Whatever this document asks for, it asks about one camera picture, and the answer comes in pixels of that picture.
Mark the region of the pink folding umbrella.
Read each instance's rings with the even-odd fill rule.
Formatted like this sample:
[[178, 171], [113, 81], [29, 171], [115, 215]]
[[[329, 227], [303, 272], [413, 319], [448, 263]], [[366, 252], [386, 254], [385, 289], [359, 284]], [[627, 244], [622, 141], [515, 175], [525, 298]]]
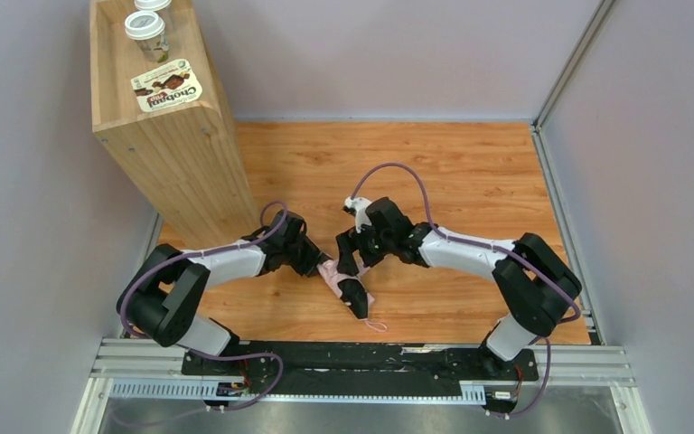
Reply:
[[[361, 278], [363, 277], [364, 274], [366, 274], [370, 268], [368, 269], [360, 269], [359, 275], [357, 277], [350, 277], [346, 276], [343, 274], [340, 274], [337, 271], [337, 261], [334, 259], [327, 260], [325, 263], [319, 265], [318, 267], [319, 274], [323, 278], [325, 284], [331, 289], [331, 291], [340, 299], [341, 291], [339, 289], [339, 282], [343, 279], [346, 278], [357, 278], [358, 280], [361, 281]], [[369, 293], [369, 300], [370, 300], [370, 307], [373, 305], [375, 302], [375, 298], [373, 295], [366, 289], [366, 291]], [[369, 311], [369, 317], [367, 319], [358, 319], [362, 321], [363, 324], [365, 324], [369, 329], [378, 332], [378, 333], [385, 333], [388, 331], [388, 327], [379, 321], [372, 321], [370, 320], [370, 311]]]

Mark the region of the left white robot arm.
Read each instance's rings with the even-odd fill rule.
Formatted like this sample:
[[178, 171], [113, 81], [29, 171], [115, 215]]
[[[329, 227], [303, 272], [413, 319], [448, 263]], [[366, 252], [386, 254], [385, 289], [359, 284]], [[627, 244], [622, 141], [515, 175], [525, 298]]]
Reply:
[[328, 255], [309, 239], [305, 219], [286, 210], [270, 224], [224, 246], [178, 250], [156, 246], [122, 292], [116, 311], [131, 335], [162, 347], [181, 346], [200, 355], [220, 356], [238, 341], [219, 322], [199, 314], [209, 288], [256, 278], [288, 266], [313, 277]]

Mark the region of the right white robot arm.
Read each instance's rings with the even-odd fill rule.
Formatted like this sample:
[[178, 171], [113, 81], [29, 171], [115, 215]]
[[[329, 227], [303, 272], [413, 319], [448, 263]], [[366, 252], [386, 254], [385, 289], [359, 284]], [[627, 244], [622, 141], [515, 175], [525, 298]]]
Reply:
[[360, 319], [371, 298], [363, 272], [388, 255], [422, 268], [454, 269], [495, 283], [508, 308], [482, 344], [482, 357], [512, 361], [526, 346], [549, 337], [557, 325], [578, 316], [582, 284], [537, 234], [517, 240], [465, 236], [431, 222], [414, 223], [387, 197], [348, 197], [343, 209], [355, 224], [336, 238], [339, 250], [333, 286]]

